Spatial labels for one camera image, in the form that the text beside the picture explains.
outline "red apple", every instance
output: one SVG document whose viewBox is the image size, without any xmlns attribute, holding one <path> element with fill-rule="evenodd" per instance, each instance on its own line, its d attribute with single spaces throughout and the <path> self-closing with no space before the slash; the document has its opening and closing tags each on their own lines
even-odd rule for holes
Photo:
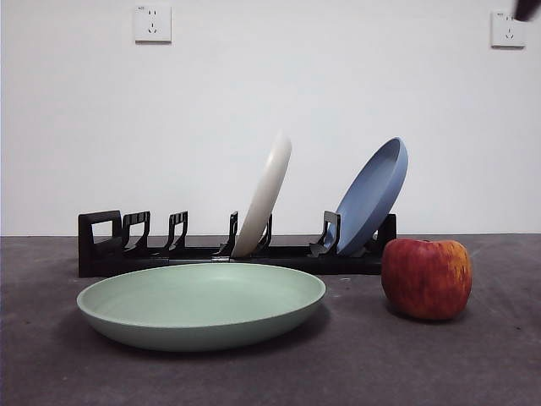
<svg viewBox="0 0 541 406">
<path fill-rule="evenodd" d="M 472 264 L 466 248 L 456 241 L 394 239 L 383 252 L 381 284 L 401 313 L 450 319 L 466 307 Z"/>
</svg>

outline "plate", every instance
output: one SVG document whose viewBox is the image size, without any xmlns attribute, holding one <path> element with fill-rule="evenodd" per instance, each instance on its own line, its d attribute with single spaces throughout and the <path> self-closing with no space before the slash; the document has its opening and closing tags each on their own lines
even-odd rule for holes
<svg viewBox="0 0 541 406">
<path fill-rule="evenodd" d="M 267 158 L 263 176 L 252 197 L 231 257 L 250 255 L 257 247 L 286 176 L 291 149 L 291 141 L 279 133 Z"/>
<path fill-rule="evenodd" d="M 353 255 L 372 238 L 395 204 L 406 172 L 407 150 L 400 138 L 387 141 L 370 158 L 336 209 L 341 215 L 338 255 Z M 335 232 L 330 225 L 327 246 Z"/>
<path fill-rule="evenodd" d="M 101 334 L 139 348 L 206 351 L 271 338 L 305 321 L 325 294 L 317 277 L 280 266 L 195 264 L 130 272 L 77 297 Z"/>
</svg>

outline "outlet faceplate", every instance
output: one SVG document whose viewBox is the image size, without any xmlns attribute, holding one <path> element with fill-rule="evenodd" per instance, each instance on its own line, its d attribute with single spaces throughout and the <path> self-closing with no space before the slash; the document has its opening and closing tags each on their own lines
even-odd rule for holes
<svg viewBox="0 0 541 406">
<path fill-rule="evenodd" d="M 134 39 L 135 42 L 171 42 L 171 6 L 135 7 Z"/>
<path fill-rule="evenodd" d="M 494 48 L 524 48 L 526 46 L 525 24 L 516 21 L 511 13 L 492 13 L 491 40 Z"/>
</svg>

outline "dish rack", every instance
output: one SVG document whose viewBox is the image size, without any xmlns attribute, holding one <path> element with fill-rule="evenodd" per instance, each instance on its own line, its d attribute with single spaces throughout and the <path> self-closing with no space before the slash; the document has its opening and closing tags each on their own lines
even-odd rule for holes
<svg viewBox="0 0 541 406">
<path fill-rule="evenodd" d="M 92 225 L 112 222 L 110 238 L 96 242 Z M 134 245 L 130 245 L 131 226 L 145 225 L 143 235 Z M 329 226 L 330 243 L 324 243 Z M 175 234 L 177 227 L 182 228 Z M 325 211 L 323 232 L 314 243 L 306 245 L 271 245 L 272 215 L 267 222 L 265 233 L 252 255 L 232 258 L 238 230 L 238 212 L 229 217 L 227 241 L 220 246 L 186 246 L 188 232 L 188 212 L 182 211 L 169 216 L 169 234 L 163 246 L 148 244 L 150 232 L 150 212 L 126 214 L 120 211 L 101 211 L 79 214 L 79 277 L 113 277 L 126 272 L 138 271 L 158 266 L 240 262 L 285 266 L 314 275 L 381 273 L 381 256 L 385 245 L 396 238 L 396 215 L 389 214 L 380 225 L 377 237 L 373 237 L 355 256 L 341 256 L 336 253 L 340 239 L 341 217 L 332 211 Z"/>
</svg>

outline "mint green plate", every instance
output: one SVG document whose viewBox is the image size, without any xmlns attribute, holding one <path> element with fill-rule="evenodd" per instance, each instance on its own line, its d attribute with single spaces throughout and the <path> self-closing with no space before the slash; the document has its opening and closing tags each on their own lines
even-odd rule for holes
<svg viewBox="0 0 541 406">
<path fill-rule="evenodd" d="M 206 351 L 292 330 L 316 309 L 325 284 L 280 266 L 197 264 L 131 272 L 77 297 L 101 334 L 134 347 Z"/>
</svg>

